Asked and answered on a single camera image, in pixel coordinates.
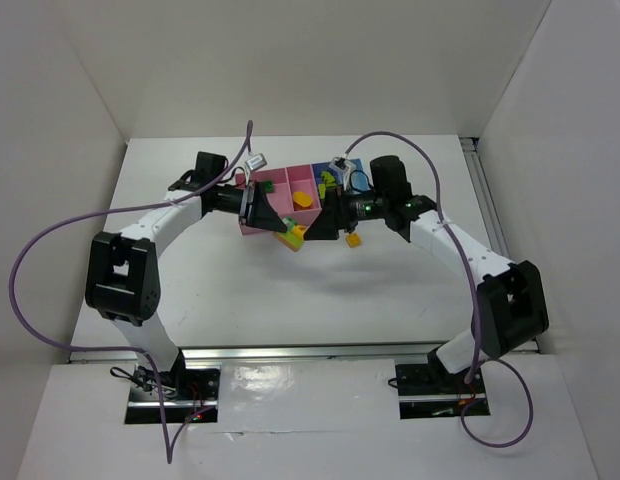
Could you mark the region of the orange lego plate stack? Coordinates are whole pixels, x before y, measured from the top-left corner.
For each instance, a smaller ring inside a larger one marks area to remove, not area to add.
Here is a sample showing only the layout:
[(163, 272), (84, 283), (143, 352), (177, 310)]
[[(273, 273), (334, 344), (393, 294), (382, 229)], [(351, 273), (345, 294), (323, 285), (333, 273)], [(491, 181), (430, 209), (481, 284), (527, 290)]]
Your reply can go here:
[(292, 250), (293, 252), (299, 251), (304, 244), (304, 235), (306, 227), (303, 225), (294, 225), (286, 232), (275, 232), (274, 238), (281, 242), (284, 246)]

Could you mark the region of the lime square lego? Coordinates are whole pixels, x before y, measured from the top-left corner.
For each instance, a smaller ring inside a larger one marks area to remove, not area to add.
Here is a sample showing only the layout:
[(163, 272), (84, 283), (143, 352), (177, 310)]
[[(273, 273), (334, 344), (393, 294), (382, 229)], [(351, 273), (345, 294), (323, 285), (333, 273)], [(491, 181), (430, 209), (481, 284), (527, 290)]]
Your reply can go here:
[(335, 177), (327, 171), (324, 171), (321, 173), (321, 179), (322, 179), (322, 182), (326, 184), (336, 182)]

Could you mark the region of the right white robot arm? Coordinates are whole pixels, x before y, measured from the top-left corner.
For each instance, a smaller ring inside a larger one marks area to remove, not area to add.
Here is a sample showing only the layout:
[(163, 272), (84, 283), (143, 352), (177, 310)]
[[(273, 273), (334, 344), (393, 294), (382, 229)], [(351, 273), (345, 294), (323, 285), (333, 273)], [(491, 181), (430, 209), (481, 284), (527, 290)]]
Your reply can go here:
[(440, 213), (426, 195), (413, 193), (403, 162), (394, 155), (371, 161), (372, 186), (366, 191), (326, 190), (322, 209), (304, 238), (336, 240), (363, 221), (381, 220), (469, 282), (471, 326), (428, 356), (434, 376), (465, 373), (498, 359), (549, 327), (538, 268), (516, 263), (470, 236)]

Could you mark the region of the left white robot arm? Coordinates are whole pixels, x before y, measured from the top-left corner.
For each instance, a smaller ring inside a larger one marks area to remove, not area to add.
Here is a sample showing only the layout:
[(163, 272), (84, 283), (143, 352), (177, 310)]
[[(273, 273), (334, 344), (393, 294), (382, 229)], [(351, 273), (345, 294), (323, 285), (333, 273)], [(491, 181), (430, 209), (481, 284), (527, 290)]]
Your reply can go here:
[(251, 228), (287, 231), (261, 183), (250, 181), (235, 187), (216, 181), (227, 166), (224, 156), (198, 153), (195, 168), (168, 188), (165, 206), (150, 210), (119, 232), (100, 232), (91, 243), (87, 305), (123, 334), (142, 368), (156, 367), (172, 387), (185, 375), (185, 359), (157, 313), (161, 254), (213, 211), (235, 215), (240, 224)]

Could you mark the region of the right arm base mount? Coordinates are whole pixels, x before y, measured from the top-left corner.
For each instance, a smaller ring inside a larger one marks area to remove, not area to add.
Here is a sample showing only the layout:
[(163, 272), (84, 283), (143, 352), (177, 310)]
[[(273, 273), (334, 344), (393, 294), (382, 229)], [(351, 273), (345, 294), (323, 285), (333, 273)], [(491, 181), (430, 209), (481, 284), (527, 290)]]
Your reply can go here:
[(489, 416), (490, 407), (480, 369), (470, 384), (464, 381), (467, 370), (447, 373), (431, 364), (433, 354), (420, 363), (398, 363), (387, 385), (398, 394), (401, 420), (439, 419), (467, 416)]

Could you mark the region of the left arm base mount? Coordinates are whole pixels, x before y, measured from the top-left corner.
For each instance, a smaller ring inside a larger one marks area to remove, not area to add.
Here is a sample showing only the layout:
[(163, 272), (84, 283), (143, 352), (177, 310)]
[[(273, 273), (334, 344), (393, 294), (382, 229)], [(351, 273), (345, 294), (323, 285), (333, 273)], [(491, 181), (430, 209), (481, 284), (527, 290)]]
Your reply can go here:
[[(158, 388), (148, 371), (136, 369), (130, 373), (121, 367), (111, 367), (110, 375), (130, 383), (126, 425), (161, 423)], [(219, 367), (186, 370), (180, 386), (163, 386), (166, 422), (179, 424), (193, 416), (192, 423), (216, 423), (220, 377)]]

